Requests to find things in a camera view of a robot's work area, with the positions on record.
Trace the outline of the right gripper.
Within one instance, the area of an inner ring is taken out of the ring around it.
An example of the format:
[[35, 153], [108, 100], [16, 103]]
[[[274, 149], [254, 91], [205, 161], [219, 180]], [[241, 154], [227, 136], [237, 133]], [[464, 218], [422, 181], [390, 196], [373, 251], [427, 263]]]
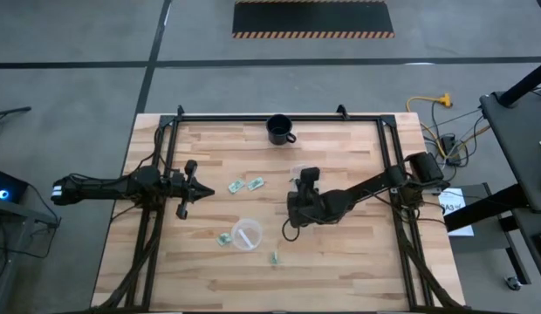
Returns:
[[304, 188], [297, 191], [296, 214], [290, 225], [306, 227], [309, 224], [325, 224], [325, 206], [316, 189]]

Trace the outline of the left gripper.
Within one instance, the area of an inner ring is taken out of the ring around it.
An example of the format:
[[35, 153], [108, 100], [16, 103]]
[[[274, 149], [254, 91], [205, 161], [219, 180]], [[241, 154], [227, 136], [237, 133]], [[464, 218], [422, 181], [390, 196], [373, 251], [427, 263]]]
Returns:
[[[197, 169], [197, 162], [194, 160], [188, 160], [186, 162], [186, 165], [184, 167], [184, 172], [181, 172], [179, 169], [171, 169], [169, 171], [168, 175], [168, 181], [169, 181], [169, 190], [168, 190], [168, 197], [169, 198], [180, 198], [181, 203], [177, 206], [176, 210], [176, 216], [179, 219], [186, 219], [188, 216], [187, 211], [187, 203], [193, 202], [193, 195], [194, 195], [194, 201], [199, 201], [202, 198], [209, 197], [215, 194], [214, 189], [209, 188], [203, 184], [201, 184], [197, 179], [195, 178], [195, 171]], [[184, 177], [186, 179], [186, 183], [182, 185], [181, 188], [174, 188], [171, 184], [171, 177], [173, 172], [179, 171], [184, 174]]]

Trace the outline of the rectangular clear plastic container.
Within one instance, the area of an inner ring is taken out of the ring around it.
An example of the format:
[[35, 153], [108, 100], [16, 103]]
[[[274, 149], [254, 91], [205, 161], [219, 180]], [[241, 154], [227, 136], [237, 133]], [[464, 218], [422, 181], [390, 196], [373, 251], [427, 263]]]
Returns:
[[300, 189], [309, 188], [319, 191], [320, 168], [310, 165], [297, 165], [291, 169], [290, 184], [291, 192], [297, 192]]

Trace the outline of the round clear plastic container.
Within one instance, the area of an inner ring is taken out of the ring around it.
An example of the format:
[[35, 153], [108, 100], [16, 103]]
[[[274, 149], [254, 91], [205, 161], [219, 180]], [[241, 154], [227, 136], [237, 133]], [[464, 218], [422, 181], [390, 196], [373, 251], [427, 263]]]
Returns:
[[232, 244], [240, 250], [251, 251], [258, 247], [263, 238], [263, 228], [259, 222], [244, 218], [239, 220], [230, 232]]

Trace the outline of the black enamel mug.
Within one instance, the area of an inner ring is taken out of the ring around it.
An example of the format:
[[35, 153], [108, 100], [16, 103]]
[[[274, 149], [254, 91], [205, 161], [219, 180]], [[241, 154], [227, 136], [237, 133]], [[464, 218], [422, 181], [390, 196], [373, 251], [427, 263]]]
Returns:
[[291, 132], [292, 128], [291, 119], [283, 114], [274, 114], [266, 121], [268, 139], [273, 145], [295, 143], [297, 137]]

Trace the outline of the white paper sheet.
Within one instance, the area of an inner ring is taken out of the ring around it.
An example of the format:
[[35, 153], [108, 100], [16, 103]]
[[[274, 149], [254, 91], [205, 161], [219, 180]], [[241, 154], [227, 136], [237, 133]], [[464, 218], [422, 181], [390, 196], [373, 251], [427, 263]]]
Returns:
[[[456, 212], [457, 210], [464, 208], [466, 202], [464, 199], [464, 193], [460, 188], [446, 188], [439, 196], [438, 201], [444, 209], [443, 216], [447, 216]], [[460, 229], [449, 232], [450, 237], [473, 237], [473, 228], [468, 225]]]

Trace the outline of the black power strip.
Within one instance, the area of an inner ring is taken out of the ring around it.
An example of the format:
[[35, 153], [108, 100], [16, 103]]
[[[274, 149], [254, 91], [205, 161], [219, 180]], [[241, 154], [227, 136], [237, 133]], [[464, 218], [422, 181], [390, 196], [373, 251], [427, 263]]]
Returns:
[[462, 165], [459, 145], [454, 135], [443, 135], [440, 139], [442, 151], [445, 153], [444, 164], [452, 167]]

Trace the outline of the grey metal stand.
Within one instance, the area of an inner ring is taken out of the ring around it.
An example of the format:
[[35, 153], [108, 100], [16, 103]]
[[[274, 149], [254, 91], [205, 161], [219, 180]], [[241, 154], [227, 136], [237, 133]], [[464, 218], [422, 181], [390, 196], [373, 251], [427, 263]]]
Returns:
[[54, 228], [58, 225], [53, 215], [26, 208], [23, 205], [0, 200], [0, 221], [13, 228], [7, 233], [7, 249], [0, 249], [0, 313], [5, 309], [23, 256], [25, 245], [30, 243], [35, 223]]

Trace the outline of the black hazard-striped floor mat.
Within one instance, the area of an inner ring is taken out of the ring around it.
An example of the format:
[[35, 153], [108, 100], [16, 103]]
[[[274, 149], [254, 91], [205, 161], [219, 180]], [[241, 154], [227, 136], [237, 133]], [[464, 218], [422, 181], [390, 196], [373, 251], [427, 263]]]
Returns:
[[389, 39], [385, 0], [236, 0], [234, 39]]

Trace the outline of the black computer with blue light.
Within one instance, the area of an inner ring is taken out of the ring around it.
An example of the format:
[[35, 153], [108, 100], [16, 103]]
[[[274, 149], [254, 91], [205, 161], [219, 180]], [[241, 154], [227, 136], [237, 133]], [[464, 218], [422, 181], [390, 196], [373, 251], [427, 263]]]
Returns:
[[29, 184], [0, 171], [0, 200], [19, 204]]

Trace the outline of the black tripod leg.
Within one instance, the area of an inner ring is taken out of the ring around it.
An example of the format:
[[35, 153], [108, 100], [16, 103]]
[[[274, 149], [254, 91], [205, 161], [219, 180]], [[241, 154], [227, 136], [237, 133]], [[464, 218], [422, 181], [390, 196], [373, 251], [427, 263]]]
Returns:
[[2, 119], [6, 118], [7, 116], [11, 115], [11, 114], [26, 113], [26, 112], [29, 112], [30, 110], [31, 110], [30, 106], [25, 106], [25, 107], [19, 107], [19, 108], [16, 108], [16, 109], [0, 111], [0, 121]]

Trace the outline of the black metal table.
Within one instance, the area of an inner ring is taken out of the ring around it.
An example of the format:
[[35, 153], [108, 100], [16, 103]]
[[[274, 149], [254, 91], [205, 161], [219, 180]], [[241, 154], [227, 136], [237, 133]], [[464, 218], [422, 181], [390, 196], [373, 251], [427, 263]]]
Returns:
[[483, 95], [480, 106], [531, 211], [541, 213], [541, 96], [528, 92], [508, 108]]

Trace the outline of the black diagonal pole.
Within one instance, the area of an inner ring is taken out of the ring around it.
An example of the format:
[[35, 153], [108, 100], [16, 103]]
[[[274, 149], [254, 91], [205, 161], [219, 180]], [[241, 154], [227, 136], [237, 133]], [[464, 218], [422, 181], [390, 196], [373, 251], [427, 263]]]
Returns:
[[518, 83], [513, 85], [507, 91], [497, 94], [497, 102], [504, 107], [513, 108], [515, 103], [521, 99], [527, 92], [532, 91], [541, 83], [541, 65], [530, 72]]

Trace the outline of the black metal table frame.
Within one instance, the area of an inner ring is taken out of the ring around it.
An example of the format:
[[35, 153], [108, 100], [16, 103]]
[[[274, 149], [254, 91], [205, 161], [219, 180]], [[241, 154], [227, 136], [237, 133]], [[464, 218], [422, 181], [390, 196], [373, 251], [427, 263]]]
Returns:
[[[293, 228], [291, 169], [320, 168], [319, 192], [348, 189], [410, 154], [427, 153], [414, 113], [288, 113], [295, 143], [273, 145], [271, 114], [142, 114], [125, 169], [141, 161], [165, 174], [197, 162], [215, 194], [155, 208], [118, 201], [91, 301], [95, 313], [417, 312], [449, 314], [463, 295], [442, 210], [421, 191], [392, 188], [357, 203], [335, 224]], [[262, 187], [249, 191], [262, 177]], [[230, 183], [245, 185], [235, 194]], [[241, 219], [262, 226], [251, 251], [216, 238]], [[271, 263], [276, 251], [278, 265]]]

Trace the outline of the black table leg frame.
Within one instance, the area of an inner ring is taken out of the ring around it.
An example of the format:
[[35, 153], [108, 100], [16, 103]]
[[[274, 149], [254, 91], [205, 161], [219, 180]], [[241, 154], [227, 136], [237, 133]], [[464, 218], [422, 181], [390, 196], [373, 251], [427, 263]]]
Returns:
[[518, 229], [517, 222], [513, 215], [504, 215], [514, 208], [529, 206], [520, 185], [514, 184], [496, 193], [491, 192], [487, 183], [459, 188], [464, 193], [466, 206], [444, 216], [445, 223], [449, 232], [470, 225], [474, 236], [450, 237], [456, 244], [456, 251], [469, 253], [502, 249], [514, 270], [512, 276], [516, 276], [523, 286], [530, 284], [529, 275], [510, 236], [511, 231]]

